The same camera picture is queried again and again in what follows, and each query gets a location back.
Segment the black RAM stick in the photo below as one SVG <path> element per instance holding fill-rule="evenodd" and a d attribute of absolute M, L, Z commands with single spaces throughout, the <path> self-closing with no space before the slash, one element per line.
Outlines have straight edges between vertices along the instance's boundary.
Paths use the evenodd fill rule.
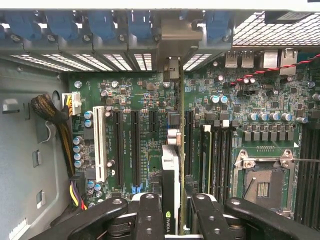
<path fill-rule="evenodd" d="M 201 160 L 202 160 L 202 184 L 203 193 L 209 194 L 212 181 L 212 151 L 213 151 L 213 132 L 212 126 L 204 124 L 201 127 Z"/>

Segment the black RAM slot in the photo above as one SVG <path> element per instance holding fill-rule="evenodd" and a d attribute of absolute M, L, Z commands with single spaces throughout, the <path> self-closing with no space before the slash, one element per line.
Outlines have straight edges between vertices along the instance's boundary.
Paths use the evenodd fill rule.
<path fill-rule="evenodd" d="M 231 165 L 232 165 L 232 138 L 233 129 L 229 127 L 227 130 L 226 139 L 226 159 L 225 159 L 225 192 L 224 197 L 227 199 L 230 194 L 230 178 L 231 178 Z"/>
<path fill-rule="evenodd" d="M 218 200 L 220 195 L 220 128 L 215 127 L 215 197 Z"/>
<path fill-rule="evenodd" d="M 225 171 L 225 137 L 226 130 L 225 128 L 221 128 L 221 152 L 220 152 L 220 200 L 224 199 L 224 171 Z"/>

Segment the green motherboard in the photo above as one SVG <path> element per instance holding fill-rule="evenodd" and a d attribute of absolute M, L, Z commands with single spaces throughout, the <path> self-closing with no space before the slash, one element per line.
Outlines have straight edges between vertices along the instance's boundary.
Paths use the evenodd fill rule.
<path fill-rule="evenodd" d="M 241 149 L 250 156 L 294 150 L 294 159 L 320 159 L 320 50 L 297 54 L 295 75 L 263 68 L 263 53 L 254 52 L 254 68 L 225 67 L 225 54 L 196 54 L 183 65 L 185 111 L 193 111 L 192 174 L 183 175 L 187 191 L 202 192 L 201 132 L 211 125 L 210 193 L 216 198 L 216 131 L 220 130 L 219 203 L 225 202 L 226 140 L 232 127 L 230 190 L 234 162 Z M 81 103 L 71 120 L 75 169 L 84 174 L 84 207 L 120 196 L 131 200 L 143 192 L 162 195 L 162 147 L 167 139 L 166 111 L 173 105 L 173 87 L 164 72 L 76 72 L 67 75 L 70 91 Z M 96 181 L 93 107 L 105 109 L 107 178 Z M 123 117 L 124 185 L 117 186 L 114 111 Z M 131 111 L 140 113 L 140 192 L 132 192 Z M 149 111 L 157 110 L 157 132 L 149 130 Z M 221 133 L 225 128 L 224 185 L 221 201 Z M 293 220 L 320 230 L 320 162 L 295 161 L 297 185 Z"/>

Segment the CPU socket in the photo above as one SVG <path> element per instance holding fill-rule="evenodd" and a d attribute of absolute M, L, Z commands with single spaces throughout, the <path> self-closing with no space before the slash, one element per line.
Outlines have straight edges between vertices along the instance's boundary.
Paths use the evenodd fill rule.
<path fill-rule="evenodd" d="M 298 168 L 290 161 L 242 161 L 243 158 L 294 158 L 294 150 L 250 156 L 241 149 L 233 164 L 232 197 L 242 198 L 286 218 L 294 218 Z"/>

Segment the thin locking lever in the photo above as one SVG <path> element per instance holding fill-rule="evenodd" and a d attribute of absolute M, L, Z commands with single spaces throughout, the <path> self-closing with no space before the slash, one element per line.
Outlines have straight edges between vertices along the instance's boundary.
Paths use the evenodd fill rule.
<path fill-rule="evenodd" d="M 269 158 L 254 158 L 246 157 L 242 161 L 254 161 L 254 162 L 315 162 L 320 163 L 320 159 L 311 159 L 311 158 L 285 158 L 285 157 L 269 157 Z"/>

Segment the white expansion slot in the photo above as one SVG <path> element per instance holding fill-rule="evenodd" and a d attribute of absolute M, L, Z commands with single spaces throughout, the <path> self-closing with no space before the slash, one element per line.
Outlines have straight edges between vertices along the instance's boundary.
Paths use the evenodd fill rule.
<path fill-rule="evenodd" d="M 107 179 L 106 116 L 103 106 L 93 107 L 94 157 L 97 182 Z"/>

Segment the short black expansion slot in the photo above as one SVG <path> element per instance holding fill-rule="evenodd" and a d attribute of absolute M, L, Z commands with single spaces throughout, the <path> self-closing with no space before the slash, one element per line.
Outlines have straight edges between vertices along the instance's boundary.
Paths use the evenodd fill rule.
<path fill-rule="evenodd" d="M 149 132 L 156 133 L 158 130 L 158 111 L 150 110 L 148 113 Z"/>

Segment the open black PC case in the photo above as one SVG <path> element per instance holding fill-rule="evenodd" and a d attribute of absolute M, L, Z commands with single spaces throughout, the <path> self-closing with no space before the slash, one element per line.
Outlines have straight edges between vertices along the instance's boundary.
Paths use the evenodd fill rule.
<path fill-rule="evenodd" d="M 103 40 L 92 33 L 87 12 L 99 10 L 111 10 L 115 38 Z M 129 33 L 131 10 L 149 10 L 151 39 L 137 40 Z M 9 11 L 34 12 L 42 38 L 29 41 L 14 34 L 5 20 Z M 46 11 L 72 11 L 78 38 L 64 40 L 52 33 Z M 207 40 L 207 11 L 231 13 L 228 39 Z M 68 126 L 74 158 L 72 118 L 81 111 L 81 101 L 71 92 L 67 75 L 164 72 L 158 62 L 161 21 L 171 18 L 191 22 L 202 32 L 193 56 L 278 51 L 279 61 L 283 49 L 320 50 L 320 0 L 0 0 L 0 240 L 30 240 L 109 198 L 126 199 L 112 196 L 84 207 L 85 176 L 76 170 L 74 161 L 75 174 L 68 176 L 58 130 L 34 112 L 31 100 L 48 94 L 61 111 L 70 97 Z M 208 193 L 189 191 L 185 186 L 181 190 L 179 233 L 165 234 L 164 240 L 204 240 L 201 234 L 192 233 L 190 199 Z M 162 195 L 157 192 L 126 199 L 129 213 L 137 211 L 143 194 L 159 196 L 164 221 Z M 130 222 L 115 220 L 96 240 L 132 240 L 133 228 Z"/>

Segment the silver USB port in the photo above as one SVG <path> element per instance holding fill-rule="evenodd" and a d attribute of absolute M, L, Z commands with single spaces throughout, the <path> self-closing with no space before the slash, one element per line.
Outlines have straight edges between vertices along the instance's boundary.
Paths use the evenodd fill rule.
<path fill-rule="evenodd" d="M 238 67 L 238 52 L 228 51 L 225 53 L 225 65 L 226 68 L 236 69 Z"/>
<path fill-rule="evenodd" d="M 254 57 L 255 54 L 253 51 L 243 51 L 241 53 L 241 67 L 244 69 L 253 69 L 254 68 Z"/>

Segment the silver port block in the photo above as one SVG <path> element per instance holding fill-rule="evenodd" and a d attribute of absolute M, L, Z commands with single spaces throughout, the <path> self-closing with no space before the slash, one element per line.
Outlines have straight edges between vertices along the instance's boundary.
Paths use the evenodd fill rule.
<path fill-rule="evenodd" d="M 268 50 L 263 53 L 262 67 L 264 69 L 276 68 L 278 66 L 278 51 Z"/>

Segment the silver network port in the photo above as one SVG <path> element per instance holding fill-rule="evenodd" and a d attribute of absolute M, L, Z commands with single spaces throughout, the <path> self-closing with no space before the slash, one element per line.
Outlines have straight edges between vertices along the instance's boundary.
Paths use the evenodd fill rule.
<path fill-rule="evenodd" d="M 280 67 L 279 74 L 281 76 L 294 76 L 296 74 L 296 67 L 293 64 L 297 63 L 298 51 L 293 48 L 282 49 L 280 53 Z"/>

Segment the blue slot latch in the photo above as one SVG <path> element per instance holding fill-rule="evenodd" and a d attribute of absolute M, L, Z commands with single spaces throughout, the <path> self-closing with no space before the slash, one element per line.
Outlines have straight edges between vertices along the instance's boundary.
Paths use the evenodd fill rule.
<path fill-rule="evenodd" d="M 208 41 L 228 39 L 232 28 L 229 26 L 231 13 L 225 10 L 205 12 L 206 38 Z"/>
<path fill-rule="evenodd" d="M 6 11 L 4 13 L 4 18 L 11 31 L 28 41 L 42 38 L 42 29 L 36 23 L 35 17 L 33 11 Z"/>
<path fill-rule="evenodd" d="M 116 37 L 113 14 L 111 10 L 91 10 L 87 12 L 90 30 L 103 40 Z"/>
<path fill-rule="evenodd" d="M 149 10 L 131 10 L 128 13 L 128 31 L 138 41 L 152 38 Z"/>
<path fill-rule="evenodd" d="M 74 22 L 72 11 L 47 10 L 45 16 L 47 25 L 53 34 L 62 37 L 66 41 L 78 38 L 78 26 Z"/>

